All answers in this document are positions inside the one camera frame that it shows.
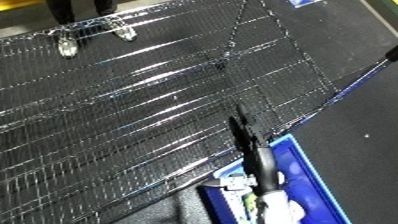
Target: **wire rack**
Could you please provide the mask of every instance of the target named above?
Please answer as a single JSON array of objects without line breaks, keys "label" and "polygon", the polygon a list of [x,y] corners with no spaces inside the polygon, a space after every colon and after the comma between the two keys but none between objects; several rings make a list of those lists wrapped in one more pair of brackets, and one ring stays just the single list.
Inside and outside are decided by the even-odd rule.
[{"label": "wire rack", "polygon": [[135,42],[79,22],[71,60],[57,28],[0,39],[1,223],[112,222],[237,159],[237,102],[266,131],[335,91],[260,0],[118,16]]}]

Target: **person's foot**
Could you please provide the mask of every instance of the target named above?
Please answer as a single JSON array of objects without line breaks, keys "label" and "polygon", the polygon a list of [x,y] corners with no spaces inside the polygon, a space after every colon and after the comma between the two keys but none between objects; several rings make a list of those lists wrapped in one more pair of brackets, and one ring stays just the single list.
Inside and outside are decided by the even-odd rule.
[{"label": "person's foot", "polygon": [[106,17],[102,27],[106,30],[111,30],[116,36],[124,41],[133,41],[137,37],[135,30],[128,26],[119,17]]},{"label": "person's foot", "polygon": [[58,51],[64,58],[73,58],[78,51],[77,41],[73,33],[66,28],[63,28],[58,36]]}]

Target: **blue bin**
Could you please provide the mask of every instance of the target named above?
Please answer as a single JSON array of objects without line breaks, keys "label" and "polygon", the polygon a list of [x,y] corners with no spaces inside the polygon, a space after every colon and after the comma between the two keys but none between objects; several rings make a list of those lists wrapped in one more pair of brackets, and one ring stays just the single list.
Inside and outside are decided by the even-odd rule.
[{"label": "blue bin", "polygon": [[[285,191],[306,212],[302,224],[351,223],[292,135],[285,135],[272,142],[271,147],[278,168],[288,181]],[[244,173],[242,159],[214,172],[212,177],[227,177],[233,173]],[[206,188],[205,191],[221,223],[250,223],[240,219],[244,206],[236,192],[217,188]]]}]

